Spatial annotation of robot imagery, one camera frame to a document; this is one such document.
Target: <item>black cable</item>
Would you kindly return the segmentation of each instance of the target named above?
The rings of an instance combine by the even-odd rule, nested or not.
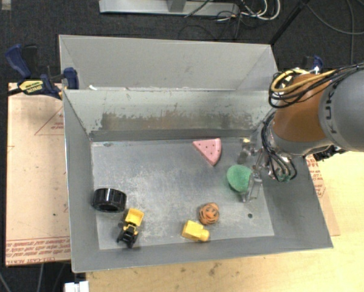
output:
[[[275,151],[273,150],[273,148],[270,146],[269,142],[267,141],[267,138],[266,138],[267,129],[268,129],[268,126],[269,126],[270,122],[272,121],[274,115],[275,115],[275,113],[272,113],[263,122],[263,127],[261,129],[261,142],[262,142],[264,151],[268,155],[269,165],[270,165],[273,176],[275,177],[275,179],[278,182],[282,182],[282,181],[288,181],[288,180],[294,179],[297,176],[298,172],[297,172],[293,162],[291,161],[291,159],[289,159],[289,162],[284,161],[282,157],[278,156],[275,153]],[[273,167],[273,161],[275,161],[279,165],[279,167],[282,171],[282,174],[283,174],[282,177],[279,177],[278,174],[276,173],[276,170]]]
[[[1,100],[1,99],[4,99],[4,98],[6,98],[6,97],[12,96],[12,95],[15,95],[15,94],[21,93],[21,92],[22,92],[22,90],[21,90],[21,89],[19,89],[19,88],[17,88],[17,89],[13,89],[13,90],[11,90],[11,91],[9,91],[9,92],[1,93],[1,94],[0,94],[0,100]]]
[[[211,0],[206,0],[204,3],[202,3],[198,8],[196,8],[195,10],[193,10],[191,13],[189,13],[188,15],[185,16],[186,17],[190,17],[191,15],[194,15],[195,13],[197,13],[198,11],[202,10],[202,8],[209,3],[209,1]]]
[[[187,29],[187,28],[189,28],[189,27],[195,27],[195,28],[200,28],[200,29],[202,29],[205,33],[207,33],[208,35],[210,35],[211,36],[211,38],[213,39],[213,41],[214,40],[217,40],[217,38],[208,30],[208,29],[206,29],[204,26],[201,26],[201,25],[186,25],[186,26],[184,26],[182,29],[180,29],[180,31],[178,31],[178,33],[177,33],[177,39],[179,40],[180,39],[180,35],[182,34],[182,32],[185,30],[185,29]]]
[[[269,104],[274,108],[285,108],[285,107],[291,106],[295,103],[305,102],[306,100],[315,96],[319,92],[325,90],[329,86],[338,85],[342,80],[344,80],[345,78],[349,77],[353,73],[355,73],[359,70],[362,70],[362,69],[364,69],[364,62],[360,63],[360,64],[353,64],[350,66],[344,66],[344,67],[338,68],[333,73],[327,75],[326,77],[324,77],[324,78],[320,79],[319,81],[316,81],[315,83],[310,85],[310,82],[313,81],[313,79],[311,78],[310,82],[306,82],[301,87],[297,87],[294,90],[291,90],[289,92],[273,92],[272,88],[271,88],[272,85],[271,85],[269,88]],[[279,88],[281,85],[285,84],[283,82],[285,80],[286,80],[286,77],[284,77],[282,79],[282,81],[278,82],[275,87]],[[328,83],[327,86],[325,86],[321,90],[318,90],[317,92],[313,93],[311,96],[307,97],[306,99],[302,100],[302,97],[306,93],[310,92],[311,90],[313,90],[321,85],[325,85],[327,83]],[[277,104],[273,103],[273,100],[282,101],[283,103],[277,105]]]
[[[63,274],[63,270],[65,269],[66,265],[68,265],[68,264],[64,263],[64,264],[62,265],[62,267],[60,268],[60,271],[59,271],[59,273],[58,273],[58,276],[57,276],[57,278],[56,278],[56,280],[55,280],[55,284],[53,285],[52,292],[55,292],[55,291],[56,291],[56,288],[57,288],[57,287],[58,287],[58,285],[59,285],[61,275]]]

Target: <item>toy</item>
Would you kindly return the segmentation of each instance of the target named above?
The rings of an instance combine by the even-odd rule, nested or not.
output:
[[[221,157],[221,139],[203,139],[194,141],[193,146],[212,166],[216,165]]]
[[[195,223],[194,221],[188,220],[183,227],[182,237],[187,239],[206,242],[209,236],[209,231],[204,229],[203,225]]]
[[[216,203],[207,203],[199,209],[199,221],[203,225],[214,224],[219,219],[219,207]]]
[[[126,242],[128,248],[131,249],[139,236],[137,227],[141,225],[143,217],[144,213],[140,210],[129,209],[125,217],[125,225],[117,238],[117,242],[122,240]]]

